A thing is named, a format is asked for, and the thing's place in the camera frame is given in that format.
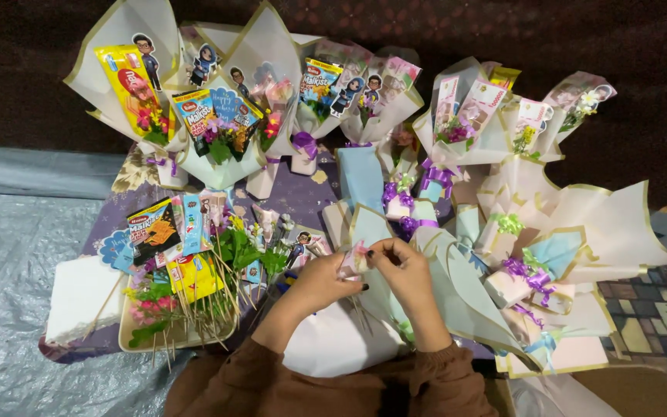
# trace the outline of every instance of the purple floral cloth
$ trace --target purple floral cloth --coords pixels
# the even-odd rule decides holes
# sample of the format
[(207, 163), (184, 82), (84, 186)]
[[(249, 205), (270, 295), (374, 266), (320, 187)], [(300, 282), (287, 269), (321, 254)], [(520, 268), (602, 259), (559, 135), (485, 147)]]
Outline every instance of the purple floral cloth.
[[(244, 191), (245, 181), (236, 183), (233, 191), (234, 211), (246, 220), (253, 221), (254, 213), (251, 204), (258, 203), (265, 209), (273, 209), (279, 213), (288, 213), (292, 219), (311, 229), (325, 231), (321, 210), (338, 201), (340, 197), (339, 173), (336, 161), (330, 152), (319, 146), (318, 170), (312, 176), (298, 175), (290, 172), (290, 158), (283, 157), (274, 182), (271, 197), (257, 201)], [(144, 207), (147, 207), (164, 197), (171, 197), (180, 192), (161, 188), (156, 167), (147, 163), (137, 147), (130, 149), (125, 163), (117, 174), (112, 186), (112, 193), (105, 200), (99, 212), (96, 223), (89, 233), (82, 255), (97, 255), (103, 246), (103, 240), (116, 230), (127, 228), (125, 217)], [(441, 199), (435, 205), (435, 211), (440, 223), (453, 217), (451, 204)], [(226, 341), (229, 349), (239, 346), (247, 336), (250, 325), (254, 322), (256, 310), (242, 305), (242, 326), (233, 337)], [(39, 340), (41, 353), (60, 364), (72, 364), (86, 358), (121, 352), (118, 345), (119, 324), (105, 327), (93, 332), (85, 340), (72, 341), (69, 344), (46, 344), (44, 333)], [(460, 346), (472, 350), (475, 358), (493, 359), (494, 355), (485, 346), (468, 339), (455, 337)]]

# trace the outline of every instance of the cartoon woman in hijab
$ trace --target cartoon woman in hijab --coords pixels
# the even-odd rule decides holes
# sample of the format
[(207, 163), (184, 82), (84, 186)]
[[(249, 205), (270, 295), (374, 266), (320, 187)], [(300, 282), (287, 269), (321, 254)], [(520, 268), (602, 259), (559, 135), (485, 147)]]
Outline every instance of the cartoon woman in hijab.
[(202, 45), (199, 48), (197, 57), (194, 59), (192, 72), (188, 74), (190, 76), (190, 84), (201, 87), (202, 83), (208, 80), (208, 74), (214, 69), (217, 58), (215, 50), (210, 45)]
[(346, 88), (339, 92), (339, 96), (335, 102), (331, 105), (331, 116), (340, 117), (344, 113), (344, 109), (349, 107), (351, 100), (354, 100), (354, 96), (362, 90), (362, 87), (365, 86), (365, 80), (362, 77), (357, 76), (346, 85)]

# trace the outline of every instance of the floor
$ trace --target floor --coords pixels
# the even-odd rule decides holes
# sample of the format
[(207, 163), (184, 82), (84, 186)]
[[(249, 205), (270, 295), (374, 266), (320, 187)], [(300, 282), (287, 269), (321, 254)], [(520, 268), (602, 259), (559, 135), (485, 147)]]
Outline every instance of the floor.
[[(599, 283), (621, 340), (617, 347), (636, 364), (660, 367), (667, 372), (667, 269), (647, 275)], [(611, 357), (617, 357), (609, 337), (602, 341)]]

